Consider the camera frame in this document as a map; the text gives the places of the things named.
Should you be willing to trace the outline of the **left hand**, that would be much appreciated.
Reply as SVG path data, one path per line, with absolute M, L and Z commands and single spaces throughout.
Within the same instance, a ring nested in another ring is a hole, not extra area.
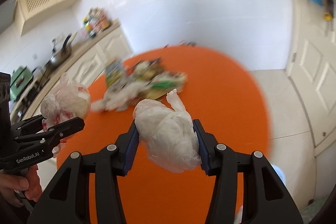
M 15 191 L 24 191 L 28 200 L 35 202 L 42 195 L 42 187 L 38 176 L 38 166 L 33 165 L 25 177 L 15 176 L 1 171 L 1 195 L 11 205 L 22 207 L 23 204 L 16 198 Z

